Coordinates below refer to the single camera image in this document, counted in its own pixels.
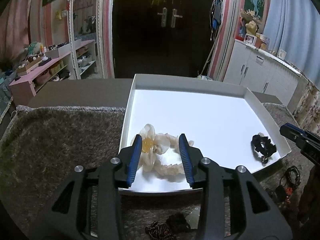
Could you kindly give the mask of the black scrunchie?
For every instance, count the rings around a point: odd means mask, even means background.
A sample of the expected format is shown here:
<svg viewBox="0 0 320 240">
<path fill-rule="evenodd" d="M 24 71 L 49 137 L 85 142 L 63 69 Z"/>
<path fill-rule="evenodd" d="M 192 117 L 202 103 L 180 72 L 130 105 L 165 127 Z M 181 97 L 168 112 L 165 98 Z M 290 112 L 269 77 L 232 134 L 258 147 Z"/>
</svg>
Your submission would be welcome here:
<svg viewBox="0 0 320 240">
<path fill-rule="evenodd" d="M 277 151 L 277 147 L 272 144 L 271 139 L 261 133 L 253 135 L 251 143 L 254 151 L 261 154 L 262 164 L 267 164 L 269 158 Z"/>
</svg>

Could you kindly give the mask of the cream flower scrunchie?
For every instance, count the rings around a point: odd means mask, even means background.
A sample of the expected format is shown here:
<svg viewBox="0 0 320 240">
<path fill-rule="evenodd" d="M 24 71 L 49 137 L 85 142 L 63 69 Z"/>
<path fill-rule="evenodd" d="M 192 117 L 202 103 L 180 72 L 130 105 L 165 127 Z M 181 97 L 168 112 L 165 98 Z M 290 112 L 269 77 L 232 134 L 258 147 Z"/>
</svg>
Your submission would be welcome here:
<svg viewBox="0 0 320 240">
<path fill-rule="evenodd" d="M 142 150 L 138 163 L 138 178 L 144 183 L 155 180 L 181 183 L 185 179 L 179 152 L 179 135 L 157 133 L 152 124 L 146 124 L 138 133 Z"/>
</svg>

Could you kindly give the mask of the red cord charm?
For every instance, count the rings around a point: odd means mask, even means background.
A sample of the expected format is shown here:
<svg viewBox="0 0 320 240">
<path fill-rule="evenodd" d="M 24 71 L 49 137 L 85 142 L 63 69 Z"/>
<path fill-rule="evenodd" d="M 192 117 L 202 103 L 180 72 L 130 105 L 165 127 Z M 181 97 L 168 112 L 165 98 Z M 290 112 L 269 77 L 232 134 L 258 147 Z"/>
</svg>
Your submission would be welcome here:
<svg viewBox="0 0 320 240">
<path fill-rule="evenodd" d="M 283 186 L 283 189 L 284 189 L 284 194 L 285 194 L 284 202 L 286 204 L 290 204 L 291 203 L 290 199 L 293 194 L 293 188 L 290 186 Z"/>
</svg>

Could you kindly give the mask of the white cabinet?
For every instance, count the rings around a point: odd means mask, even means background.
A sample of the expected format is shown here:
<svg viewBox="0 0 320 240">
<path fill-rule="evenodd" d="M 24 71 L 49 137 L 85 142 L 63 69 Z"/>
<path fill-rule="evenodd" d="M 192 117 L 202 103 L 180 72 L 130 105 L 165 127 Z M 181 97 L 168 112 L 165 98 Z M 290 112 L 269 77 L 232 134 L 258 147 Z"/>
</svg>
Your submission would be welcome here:
<svg viewBox="0 0 320 240">
<path fill-rule="evenodd" d="M 224 82 L 276 96 L 288 106 L 302 74 L 264 50 L 235 40 Z"/>
</svg>

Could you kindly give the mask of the white shallow tray box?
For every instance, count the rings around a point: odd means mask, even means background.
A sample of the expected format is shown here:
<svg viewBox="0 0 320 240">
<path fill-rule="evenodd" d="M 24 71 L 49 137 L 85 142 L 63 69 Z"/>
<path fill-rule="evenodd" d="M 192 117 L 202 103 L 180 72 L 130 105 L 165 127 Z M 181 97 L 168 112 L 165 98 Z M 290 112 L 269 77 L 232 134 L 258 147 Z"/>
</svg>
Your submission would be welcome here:
<svg viewBox="0 0 320 240">
<path fill-rule="evenodd" d="M 254 153 L 252 137 L 269 137 L 276 152 L 272 165 L 291 152 L 279 126 L 248 89 L 219 81 L 137 74 L 132 82 L 120 146 L 130 146 L 146 124 L 157 133 L 185 134 L 203 156 L 227 168 L 245 166 L 255 173 L 265 168 Z"/>
</svg>

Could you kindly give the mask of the blue curtain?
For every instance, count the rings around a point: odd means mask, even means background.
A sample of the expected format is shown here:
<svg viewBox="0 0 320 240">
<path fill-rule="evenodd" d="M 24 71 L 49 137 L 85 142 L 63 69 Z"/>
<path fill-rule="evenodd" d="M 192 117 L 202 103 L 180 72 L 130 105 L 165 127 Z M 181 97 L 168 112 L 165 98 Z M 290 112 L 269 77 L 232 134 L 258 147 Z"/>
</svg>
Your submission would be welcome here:
<svg viewBox="0 0 320 240">
<path fill-rule="evenodd" d="M 271 0 L 263 34 L 270 50 L 285 51 L 285 61 L 319 87 L 319 12 L 311 0 Z"/>
</svg>

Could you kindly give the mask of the pink shelf unit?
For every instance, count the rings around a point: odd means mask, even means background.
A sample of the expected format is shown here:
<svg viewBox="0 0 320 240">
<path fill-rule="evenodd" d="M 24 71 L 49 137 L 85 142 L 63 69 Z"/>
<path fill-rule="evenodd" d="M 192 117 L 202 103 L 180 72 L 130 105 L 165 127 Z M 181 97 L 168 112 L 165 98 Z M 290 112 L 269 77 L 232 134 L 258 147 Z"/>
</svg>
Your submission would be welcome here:
<svg viewBox="0 0 320 240">
<path fill-rule="evenodd" d="M 50 81 L 81 80 L 90 71 L 97 71 L 95 41 L 82 41 L 75 46 L 76 65 L 72 53 L 68 51 L 35 68 L 10 83 L 9 88 L 15 105 L 27 105 L 29 101 Z"/>
</svg>

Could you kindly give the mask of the dark double door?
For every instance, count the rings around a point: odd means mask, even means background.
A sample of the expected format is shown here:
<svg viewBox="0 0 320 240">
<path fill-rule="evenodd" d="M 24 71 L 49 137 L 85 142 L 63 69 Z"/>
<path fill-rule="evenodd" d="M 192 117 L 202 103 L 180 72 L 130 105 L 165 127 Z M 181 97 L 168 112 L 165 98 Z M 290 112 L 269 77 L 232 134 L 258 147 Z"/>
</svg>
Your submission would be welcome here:
<svg viewBox="0 0 320 240">
<path fill-rule="evenodd" d="M 214 0 L 114 0 L 115 76 L 206 75 L 216 26 L 213 6 Z"/>
</svg>

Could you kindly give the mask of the pink curtain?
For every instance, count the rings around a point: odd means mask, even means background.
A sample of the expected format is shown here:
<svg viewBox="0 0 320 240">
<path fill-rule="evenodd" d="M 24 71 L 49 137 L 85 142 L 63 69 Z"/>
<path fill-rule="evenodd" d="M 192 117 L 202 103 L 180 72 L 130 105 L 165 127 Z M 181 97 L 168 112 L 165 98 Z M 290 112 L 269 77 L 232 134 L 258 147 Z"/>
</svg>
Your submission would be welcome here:
<svg viewBox="0 0 320 240">
<path fill-rule="evenodd" d="M 1 60 L 15 59 L 29 44 L 29 0 L 10 0 L 1 14 Z"/>
</svg>

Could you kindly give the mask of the white framed standing mirror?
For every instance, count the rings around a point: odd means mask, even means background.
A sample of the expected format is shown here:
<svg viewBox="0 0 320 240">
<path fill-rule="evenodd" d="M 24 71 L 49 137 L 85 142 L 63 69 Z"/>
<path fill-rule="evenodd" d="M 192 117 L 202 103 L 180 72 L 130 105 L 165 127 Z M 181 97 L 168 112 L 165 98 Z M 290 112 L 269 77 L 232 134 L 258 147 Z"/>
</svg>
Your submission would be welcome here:
<svg viewBox="0 0 320 240">
<path fill-rule="evenodd" d="M 75 40 L 93 41 L 91 59 L 104 79 L 115 77 L 112 41 L 113 0 L 67 0 L 68 35 L 76 78 L 81 77 Z"/>
</svg>

